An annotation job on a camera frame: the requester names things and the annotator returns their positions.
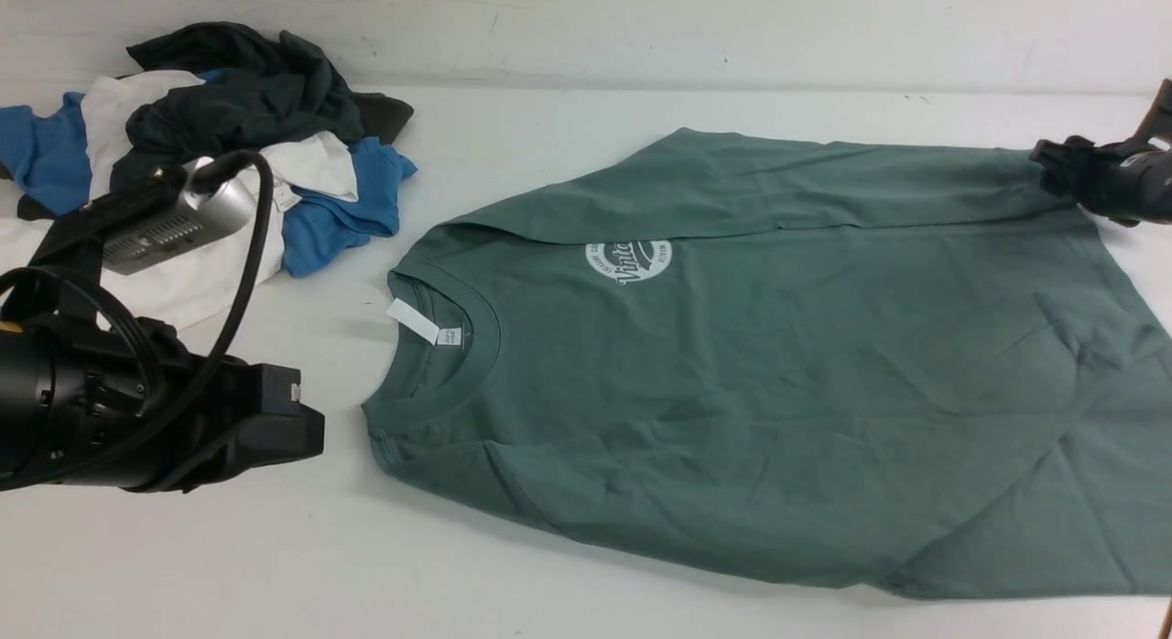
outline white tag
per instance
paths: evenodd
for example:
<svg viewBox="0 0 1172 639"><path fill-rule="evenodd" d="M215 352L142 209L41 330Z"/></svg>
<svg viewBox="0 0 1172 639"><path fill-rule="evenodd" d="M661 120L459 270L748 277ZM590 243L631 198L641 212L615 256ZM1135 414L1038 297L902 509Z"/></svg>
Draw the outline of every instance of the white tag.
<svg viewBox="0 0 1172 639"><path fill-rule="evenodd" d="M443 328L436 346L459 346L464 344L464 328Z"/></svg>
<svg viewBox="0 0 1172 639"><path fill-rule="evenodd" d="M284 213L293 209L298 202L301 202L301 196L293 192L293 186L288 185L285 179L277 179L277 183L273 184L273 204L277 205L277 210Z"/></svg>
<svg viewBox="0 0 1172 639"><path fill-rule="evenodd" d="M432 324L420 311L396 298L387 310L387 315L398 321L398 324L413 333L423 338L424 341L435 346L440 338L440 326Z"/></svg>

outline printed logo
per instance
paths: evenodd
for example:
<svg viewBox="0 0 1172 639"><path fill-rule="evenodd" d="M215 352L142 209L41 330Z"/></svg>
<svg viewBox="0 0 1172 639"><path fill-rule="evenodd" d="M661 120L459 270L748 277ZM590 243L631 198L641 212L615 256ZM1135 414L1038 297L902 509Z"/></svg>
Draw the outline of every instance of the printed logo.
<svg viewBox="0 0 1172 639"><path fill-rule="evenodd" d="M591 243L586 246L586 260L599 273L626 286L662 273L672 264L672 244L666 240Z"/></svg>

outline silver device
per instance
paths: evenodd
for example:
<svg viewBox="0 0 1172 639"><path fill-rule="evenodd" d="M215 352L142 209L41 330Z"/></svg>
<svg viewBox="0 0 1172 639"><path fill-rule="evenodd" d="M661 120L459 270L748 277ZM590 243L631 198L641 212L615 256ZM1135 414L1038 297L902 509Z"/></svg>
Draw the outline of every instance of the silver device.
<svg viewBox="0 0 1172 639"><path fill-rule="evenodd" d="M102 263L122 276L137 273L233 234L257 213L257 198L237 178L216 192L191 189L191 174L212 159L200 156L183 166L188 181L169 210L134 223L105 238Z"/></svg>

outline white wall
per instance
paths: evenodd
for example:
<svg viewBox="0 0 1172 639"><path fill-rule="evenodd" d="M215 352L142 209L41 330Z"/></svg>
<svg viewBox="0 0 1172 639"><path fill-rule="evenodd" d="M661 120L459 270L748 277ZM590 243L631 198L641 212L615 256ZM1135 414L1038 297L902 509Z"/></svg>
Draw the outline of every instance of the white wall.
<svg viewBox="0 0 1172 639"><path fill-rule="evenodd" d="M355 83L1151 94L1172 0L0 0L0 80L130 73L192 21L288 28Z"/></svg>

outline black cable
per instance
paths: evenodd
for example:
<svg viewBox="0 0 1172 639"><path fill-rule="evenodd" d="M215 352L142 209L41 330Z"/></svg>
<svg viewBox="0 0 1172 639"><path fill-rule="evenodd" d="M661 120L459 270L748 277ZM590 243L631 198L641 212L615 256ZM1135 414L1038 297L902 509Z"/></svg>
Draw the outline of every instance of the black cable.
<svg viewBox="0 0 1172 639"><path fill-rule="evenodd" d="M260 172L260 198L257 206L257 222L252 230L252 240L248 243L248 254L244 261L244 273L240 276L240 285L237 287L236 297L232 299L232 306L229 310L227 318L224 320L224 326L216 339L216 344L213 344L212 349L207 353L196 375L192 376L188 388L184 388L179 396L175 397L163 410L159 410L152 417L146 417L146 422L125 439L75 463L62 464L60 468L40 474L0 480L0 492L63 480L76 473L113 463L135 448L141 447L146 440L158 435L168 426L171 426L193 401L199 399L207 383L216 376L224 355L227 354L229 346L231 346L232 340L236 339L237 331L240 328L244 311L252 298L252 288L257 285L257 274L260 271L260 256L264 253L265 238L268 234L268 218L273 210L273 171L264 156L253 151L232 152L217 158L213 164L216 166L209 172L200 175L204 168L195 172L192 182L193 185L198 182L197 190L206 188L214 190L240 170L244 170L248 165L255 165L257 171ZM0 276L0 279L4 279L8 274Z"/></svg>

